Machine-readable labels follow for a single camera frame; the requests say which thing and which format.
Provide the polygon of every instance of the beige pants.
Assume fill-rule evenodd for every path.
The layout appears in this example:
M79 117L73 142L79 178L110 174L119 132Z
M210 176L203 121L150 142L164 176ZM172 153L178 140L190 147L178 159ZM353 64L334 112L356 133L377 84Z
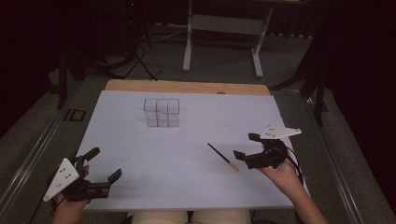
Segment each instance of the beige pants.
M134 224L187 224L186 211L134 212ZM191 223L197 224L250 224L249 211L219 209L194 211Z

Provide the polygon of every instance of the black cable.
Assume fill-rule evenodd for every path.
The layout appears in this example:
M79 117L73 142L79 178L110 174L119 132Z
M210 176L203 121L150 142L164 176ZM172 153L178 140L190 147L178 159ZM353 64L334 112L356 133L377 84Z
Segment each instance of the black cable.
M43 197L46 195L46 193L43 194L43 196L40 198L40 201L38 202L37 206L35 207L35 211L33 212L32 216L30 217L29 224L33 223L33 219L35 219L35 215L38 212L38 209L40 208L41 204L43 203Z
M56 212L56 208L64 201L64 199L65 199L65 197L63 197L60 202L58 202L55 206L52 207L52 211L50 211L50 214L52 216L54 216L54 214Z

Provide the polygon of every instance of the metal stand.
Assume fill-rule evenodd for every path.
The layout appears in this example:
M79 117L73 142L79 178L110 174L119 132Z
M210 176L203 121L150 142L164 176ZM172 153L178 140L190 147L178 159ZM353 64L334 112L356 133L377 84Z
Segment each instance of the metal stand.
M183 72L190 71L192 51L191 32L192 29L197 29L245 35L259 35L259 41L256 47L251 50L251 55L256 77L262 77L262 64L260 62L259 52L273 11L273 7L268 8L264 21L197 15L192 13L192 0L190 0L189 17L187 19L187 44L184 52Z

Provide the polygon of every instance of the white table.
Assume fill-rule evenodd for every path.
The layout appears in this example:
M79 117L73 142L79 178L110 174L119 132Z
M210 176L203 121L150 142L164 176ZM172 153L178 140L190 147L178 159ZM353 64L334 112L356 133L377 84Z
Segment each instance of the white table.
M147 127L143 112L146 98L179 99L179 127ZM233 156L233 150L261 152L261 144L249 141L248 133L261 133L268 124L283 126L276 102L269 95L103 91L78 154L93 147L101 149L90 161L91 182L106 181L118 168L122 177L112 186L109 198L93 200L87 209L292 207L266 176L249 170ZM282 140L291 147L289 138ZM240 171L231 168L207 143Z

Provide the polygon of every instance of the transparent cube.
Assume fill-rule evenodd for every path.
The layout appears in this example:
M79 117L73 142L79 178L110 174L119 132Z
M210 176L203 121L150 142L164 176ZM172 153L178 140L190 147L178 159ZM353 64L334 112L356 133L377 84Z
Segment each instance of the transparent cube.
M178 99L148 98L144 111L148 127L178 127Z

